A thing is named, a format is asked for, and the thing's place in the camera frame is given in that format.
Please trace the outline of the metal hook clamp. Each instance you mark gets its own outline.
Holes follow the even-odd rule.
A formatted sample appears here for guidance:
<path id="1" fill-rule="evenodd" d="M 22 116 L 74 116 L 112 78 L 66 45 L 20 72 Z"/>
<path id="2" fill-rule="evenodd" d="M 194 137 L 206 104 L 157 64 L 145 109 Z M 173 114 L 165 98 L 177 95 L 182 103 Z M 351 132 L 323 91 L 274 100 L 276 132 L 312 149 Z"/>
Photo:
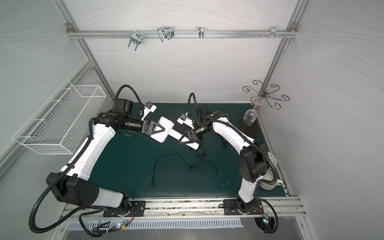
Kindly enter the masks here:
<path id="1" fill-rule="evenodd" d="M 128 43 L 128 48 L 133 45 L 135 46 L 134 50 L 136 51 L 138 46 L 142 43 L 142 36 L 133 32 L 130 36 L 130 41 Z"/>
<path id="2" fill-rule="evenodd" d="M 262 38 L 269 38 L 269 39 L 279 38 L 280 39 L 280 38 L 285 37 L 286 35 L 278 33 L 277 28 L 276 27 L 272 27 L 269 33 L 267 33 L 267 34 L 260 34 L 260 36 Z"/>
<path id="3" fill-rule="evenodd" d="M 172 27 L 160 27 L 157 29 L 157 33 L 161 42 L 164 42 L 165 39 L 170 40 L 175 35 Z"/>
<path id="4" fill-rule="evenodd" d="M 203 39 L 204 38 L 204 29 L 203 29 L 203 27 L 198 27 L 198 35 L 199 35 L 199 39 Z"/>

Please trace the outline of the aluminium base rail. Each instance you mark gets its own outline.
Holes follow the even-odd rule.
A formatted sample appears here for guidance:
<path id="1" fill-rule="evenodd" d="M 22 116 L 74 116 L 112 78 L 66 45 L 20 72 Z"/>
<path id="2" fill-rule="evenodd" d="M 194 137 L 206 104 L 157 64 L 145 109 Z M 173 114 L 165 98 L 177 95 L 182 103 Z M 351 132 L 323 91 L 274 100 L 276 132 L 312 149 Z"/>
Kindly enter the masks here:
<path id="1" fill-rule="evenodd" d="M 145 203 L 134 203 L 135 219 L 165 218 L 220 218 L 220 217 L 259 217 L 261 212 L 278 217 L 306 217 L 306 210 L 299 197 L 264 197 L 268 203 L 260 203 L 250 211 L 241 214 L 235 208 L 235 199 L 229 200 L 230 209 L 221 208 L 226 198 L 171 198 L 137 199 Z"/>

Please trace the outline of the green table mat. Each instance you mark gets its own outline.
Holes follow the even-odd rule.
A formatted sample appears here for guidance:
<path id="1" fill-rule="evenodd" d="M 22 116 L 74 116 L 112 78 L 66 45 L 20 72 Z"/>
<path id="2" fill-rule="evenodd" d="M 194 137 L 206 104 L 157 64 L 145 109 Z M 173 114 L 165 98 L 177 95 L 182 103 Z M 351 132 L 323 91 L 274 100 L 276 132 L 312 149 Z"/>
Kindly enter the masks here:
<path id="1" fill-rule="evenodd" d="M 97 160 L 89 181 L 130 198 L 235 197 L 241 186 L 239 155 L 215 133 L 203 137 L 206 160 L 168 137 L 119 131 Z"/>

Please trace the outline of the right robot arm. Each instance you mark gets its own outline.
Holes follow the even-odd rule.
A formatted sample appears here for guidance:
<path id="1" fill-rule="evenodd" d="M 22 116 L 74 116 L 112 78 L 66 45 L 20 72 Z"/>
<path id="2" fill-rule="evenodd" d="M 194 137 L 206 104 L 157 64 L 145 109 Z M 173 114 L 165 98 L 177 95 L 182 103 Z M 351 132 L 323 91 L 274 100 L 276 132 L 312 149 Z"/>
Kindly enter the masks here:
<path id="1" fill-rule="evenodd" d="M 224 210 L 237 210 L 242 215 L 248 215 L 255 210 L 261 214 L 259 229 L 265 234 L 275 233 L 279 227 L 277 212 L 273 211 L 274 216 L 270 217 L 261 208 L 255 206 L 257 203 L 271 206 L 268 201 L 258 197 L 258 190 L 261 185 L 272 186 L 278 182 L 278 173 L 269 155 L 254 139 L 232 125 L 226 114 L 219 111 L 211 112 L 206 105 L 195 106 L 195 108 L 198 115 L 197 121 L 192 117 L 190 110 L 178 119 L 181 125 L 187 126 L 179 138 L 179 144 L 200 143 L 203 135 L 210 131 L 224 138 L 239 155 L 239 172 L 242 176 L 242 183 L 236 196 L 236 202 L 234 204 L 223 203 L 221 207 Z"/>

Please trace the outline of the black ornate jewelry stand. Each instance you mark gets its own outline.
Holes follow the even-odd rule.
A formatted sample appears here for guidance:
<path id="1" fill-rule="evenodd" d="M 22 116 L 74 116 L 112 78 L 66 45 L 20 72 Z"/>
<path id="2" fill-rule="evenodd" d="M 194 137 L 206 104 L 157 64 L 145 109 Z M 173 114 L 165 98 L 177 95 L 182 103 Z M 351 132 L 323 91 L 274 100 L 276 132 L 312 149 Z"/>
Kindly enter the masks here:
<path id="1" fill-rule="evenodd" d="M 244 86 L 243 91 L 245 93 L 250 93 L 251 91 L 257 93 L 257 96 L 253 96 L 250 98 L 251 108 L 248 109 L 243 115 L 241 119 L 241 131 L 251 138 L 255 138 L 258 136 L 258 116 L 259 116 L 259 108 L 267 103 L 269 107 L 274 110 L 280 110 L 281 104 L 280 102 L 288 102 L 290 101 L 290 97 L 287 95 L 281 95 L 280 98 L 275 98 L 272 94 L 278 92 L 281 88 L 276 84 L 272 84 L 271 88 L 274 89 L 272 92 L 268 92 L 264 90 L 265 84 L 260 80 L 254 80 L 253 85 L 260 85 L 261 88 L 259 90 L 254 89 L 251 86 Z"/>

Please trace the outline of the aluminium top rail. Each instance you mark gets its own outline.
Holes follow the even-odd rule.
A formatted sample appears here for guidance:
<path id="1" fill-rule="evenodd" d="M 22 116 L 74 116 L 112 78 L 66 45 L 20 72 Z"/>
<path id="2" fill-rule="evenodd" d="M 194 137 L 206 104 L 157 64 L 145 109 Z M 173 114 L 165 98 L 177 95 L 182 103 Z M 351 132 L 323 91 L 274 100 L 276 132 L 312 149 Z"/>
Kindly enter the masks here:
<path id="1" fill-rule="evenodd" d="M 74 31 L 67 32 L 71 39 L 129 39 L 131 34 L 136 32 L 142 39 L 159 39 L 156 30 L 143 31 Z M 207 30 L 204 29 L 203 39 L 257 39 L 262 38 L 260 34 L 267 34 L 270 30 Z M 174 30 L 173 39 L 199 39 L 198 29 L 196 30 Z M 296 38 L 297 31 L 278 30 L 278 33 L 285 34 L 284 38 Z"/>

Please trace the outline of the white hair dryer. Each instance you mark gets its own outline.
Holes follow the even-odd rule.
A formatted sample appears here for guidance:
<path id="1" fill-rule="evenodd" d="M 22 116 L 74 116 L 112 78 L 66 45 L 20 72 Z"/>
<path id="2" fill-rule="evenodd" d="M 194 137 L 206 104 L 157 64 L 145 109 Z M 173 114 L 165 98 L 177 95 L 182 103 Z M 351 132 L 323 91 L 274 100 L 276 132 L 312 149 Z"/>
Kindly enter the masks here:
<path id="1" fill-rule="evenodd" d="M 167 139 L 168 136 L 171 136 L 172 138 L 174 138 L 176 140 L 179 140 L 179 138 L 182 136 L 181 133 L 174 130 L 175 123 L 172 122 L 171 120 L 169 120 L 165 117 L 160 117 L 160 119 L 158 120 L 157 123 L 161 124 L 166 129 L 162 133 L 158 133 L 158 134 L 154 134 L 154 135 L 150 136 L 152 139 L 158 141 L 159 143 L 163 143 Z M 200 145 L 198 144 L 198 145 L 188 146 L 188 147 L 190 147 L 194 150 L 197 150 L 199 148 L 199 146 Z"/>

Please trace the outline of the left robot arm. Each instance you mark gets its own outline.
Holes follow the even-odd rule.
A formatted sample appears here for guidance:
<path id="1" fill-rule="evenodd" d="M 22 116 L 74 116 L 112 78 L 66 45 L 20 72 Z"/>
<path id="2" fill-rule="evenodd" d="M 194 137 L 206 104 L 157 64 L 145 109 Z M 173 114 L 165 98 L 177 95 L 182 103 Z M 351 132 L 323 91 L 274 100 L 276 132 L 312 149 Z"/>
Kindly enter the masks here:
<path id="1" fill-rule="evenodd" d="M 92 209 L 93 214 L 112 210 L 120 217 L 134 214 L 132 204 L 126 194 L 100 188 L 88 180 L 104 148 L 119 130 L 149 136 L 156 133 L 154 128 L 157 124 L 145 119 L 149 113 L 156 110 L 156 105 L 151 102 L 138 101 L 138 103 L 138 115 L 132 118 L 130 114 L 133 103 L 127 99 L 121 99 L 119 94 L 116 94 L 112 109 L 89 119 L 89 135 L 81 148 L 58 173 L 50 173 L 47 177 L 48 187 L 37 199 L 29 216 L 29 228 L 33 233 L 48 232 L 84 209 Z M 40 228 L 37 226 L 36 216 L 48 193 L 53 193 L 59 202 L 75 205 L 76 209 L 52 225 Z"/>

